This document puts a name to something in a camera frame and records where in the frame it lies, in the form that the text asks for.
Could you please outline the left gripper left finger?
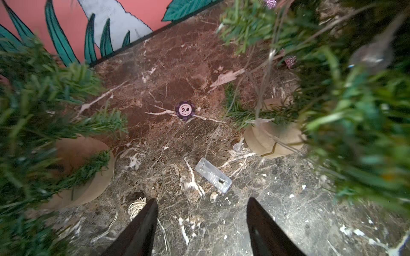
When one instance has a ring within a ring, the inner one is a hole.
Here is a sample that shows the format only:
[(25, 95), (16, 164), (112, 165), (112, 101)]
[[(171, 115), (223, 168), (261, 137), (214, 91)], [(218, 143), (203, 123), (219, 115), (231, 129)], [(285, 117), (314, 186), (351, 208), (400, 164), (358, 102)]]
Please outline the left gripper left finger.
[(153, 198), (102, 255), (150, 256), (157, 229), (158, 213), (158, 204)]

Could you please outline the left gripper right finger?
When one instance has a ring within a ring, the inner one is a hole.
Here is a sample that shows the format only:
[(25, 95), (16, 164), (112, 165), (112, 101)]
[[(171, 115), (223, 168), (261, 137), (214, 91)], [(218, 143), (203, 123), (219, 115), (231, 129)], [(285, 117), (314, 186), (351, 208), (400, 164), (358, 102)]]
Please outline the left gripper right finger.
[(253, 197), (246, 221), (254, 256), (305, 256)]

